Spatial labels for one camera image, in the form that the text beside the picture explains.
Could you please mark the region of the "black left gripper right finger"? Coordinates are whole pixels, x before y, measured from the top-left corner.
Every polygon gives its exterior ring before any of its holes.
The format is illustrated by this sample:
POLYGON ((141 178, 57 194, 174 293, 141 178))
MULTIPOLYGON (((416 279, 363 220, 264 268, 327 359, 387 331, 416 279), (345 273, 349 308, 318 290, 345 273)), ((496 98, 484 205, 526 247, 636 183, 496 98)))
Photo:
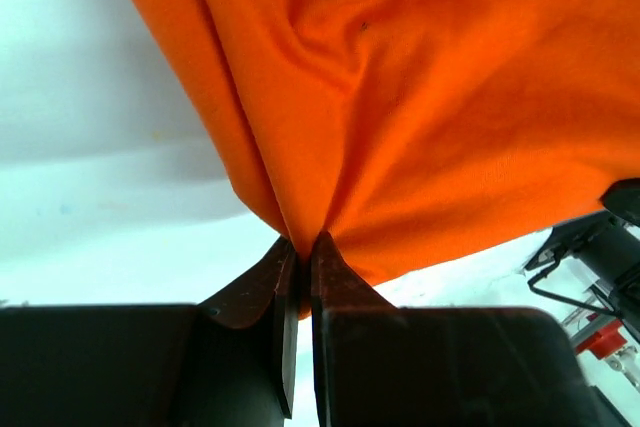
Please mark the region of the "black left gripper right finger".
POLYGON ((310 257, 323 426, 622 426, 561 326, 524 307, 398 308, 328 233, 310 257))

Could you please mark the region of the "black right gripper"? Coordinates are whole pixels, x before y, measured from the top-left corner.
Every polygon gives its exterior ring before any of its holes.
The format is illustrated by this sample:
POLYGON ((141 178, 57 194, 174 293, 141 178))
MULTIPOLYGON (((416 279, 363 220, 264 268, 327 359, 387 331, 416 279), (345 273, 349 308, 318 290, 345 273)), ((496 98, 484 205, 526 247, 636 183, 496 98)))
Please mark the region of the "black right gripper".
POLYGON ((640 226, 640 179, 614 182, 601 196, 603 207, 636 227, 640 226))

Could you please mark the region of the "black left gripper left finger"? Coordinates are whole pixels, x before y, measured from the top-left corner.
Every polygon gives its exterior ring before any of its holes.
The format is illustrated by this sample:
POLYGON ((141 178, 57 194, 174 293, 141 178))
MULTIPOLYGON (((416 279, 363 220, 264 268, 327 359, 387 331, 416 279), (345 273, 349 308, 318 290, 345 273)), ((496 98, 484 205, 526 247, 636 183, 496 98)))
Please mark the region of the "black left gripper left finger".
POLYGON ((296 254, 277 240, 198 304, 7 307, 5 426, 280 426, 291 417, 296 254))

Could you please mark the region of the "orange t shirt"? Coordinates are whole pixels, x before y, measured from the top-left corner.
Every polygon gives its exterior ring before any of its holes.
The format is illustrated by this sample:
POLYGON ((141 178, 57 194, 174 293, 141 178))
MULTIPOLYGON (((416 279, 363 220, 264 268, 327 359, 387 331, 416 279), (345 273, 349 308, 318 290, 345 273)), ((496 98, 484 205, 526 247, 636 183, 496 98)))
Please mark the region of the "orange t shirt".
POLYGON ((237 196, 372 284, 639 174, 639 0, 132 0, 237 196))

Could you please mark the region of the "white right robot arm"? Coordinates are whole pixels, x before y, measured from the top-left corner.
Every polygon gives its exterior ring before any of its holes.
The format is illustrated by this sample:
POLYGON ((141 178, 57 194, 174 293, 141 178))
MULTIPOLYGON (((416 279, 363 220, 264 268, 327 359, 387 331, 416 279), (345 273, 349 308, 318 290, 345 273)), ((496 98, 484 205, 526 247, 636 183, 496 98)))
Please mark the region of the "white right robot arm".
POLYGON ((639 180, 615 182, 600 198, 604 209, 553 227, 550 237, 525 264, 534 273, 529 290, 596 314, 619 320, 639 339, 639 239, 628 231, 639 225, 639 180), (589 288, 600 302, 588 304, 542 289, 538 283, 553 273, 567 257, 581 261, 597 282, 589 288))

